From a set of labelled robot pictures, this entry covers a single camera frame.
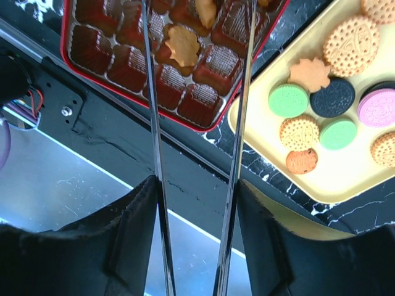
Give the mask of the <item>orange fish cookie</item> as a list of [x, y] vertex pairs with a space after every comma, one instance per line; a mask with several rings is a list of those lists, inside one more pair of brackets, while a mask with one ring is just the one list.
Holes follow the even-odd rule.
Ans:
[[195, 7], [202, 25], [211, 29], [217, 16], [217, 5], [214, 0], [195, 0]]

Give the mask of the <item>orange flower cookie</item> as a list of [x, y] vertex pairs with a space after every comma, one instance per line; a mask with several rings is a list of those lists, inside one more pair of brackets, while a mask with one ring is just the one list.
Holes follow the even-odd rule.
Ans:
[[170, 49], [170, 59], [175, 60], [181, 67], [193, 67], [198, 61], [200, 43], [198, 37], [185, 27], [173, 26], [168, 30], [165, 41]]

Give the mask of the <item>orange star cookie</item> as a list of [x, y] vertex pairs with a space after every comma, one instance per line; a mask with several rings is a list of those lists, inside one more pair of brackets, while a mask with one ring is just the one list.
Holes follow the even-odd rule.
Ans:
[[330, 84], [330, 67], [317, 57], [312, 60], [300, 59], [298, 64], [289, 69], [288, 83], [297, 84], [310, 93], [316, 93]]

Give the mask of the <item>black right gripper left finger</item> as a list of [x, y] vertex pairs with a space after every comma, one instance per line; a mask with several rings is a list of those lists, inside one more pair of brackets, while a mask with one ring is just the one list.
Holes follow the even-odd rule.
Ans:
[[153, 176], [56, 231], [1, 225], [2, 295], [143, 295], [156, 219]]

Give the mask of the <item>red cookie box with tray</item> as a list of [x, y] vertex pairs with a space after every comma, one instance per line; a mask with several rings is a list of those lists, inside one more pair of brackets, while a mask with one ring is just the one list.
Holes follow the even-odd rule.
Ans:
[[[241, 86], [248, 39], [257, 55], [287, 1], [252, 10], [249, 1], [217, 1], [211, 27], [194, 1], [150, 1], [149, 37], [159, 113], [198, 132], [214, 129]], [[182, 67], [167, 46], [171, 27], [192, 32], [196, 64]], [[77, 74], [143, 106], [149, 104], [141, 1], [65, 1], [61, 53]]]

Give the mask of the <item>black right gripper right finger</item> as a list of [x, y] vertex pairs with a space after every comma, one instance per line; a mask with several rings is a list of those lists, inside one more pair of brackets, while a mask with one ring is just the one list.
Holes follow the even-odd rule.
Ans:
[[394, 226], [353, 235], [318, 224], [238, 183], [254, 295], [393, 295]]

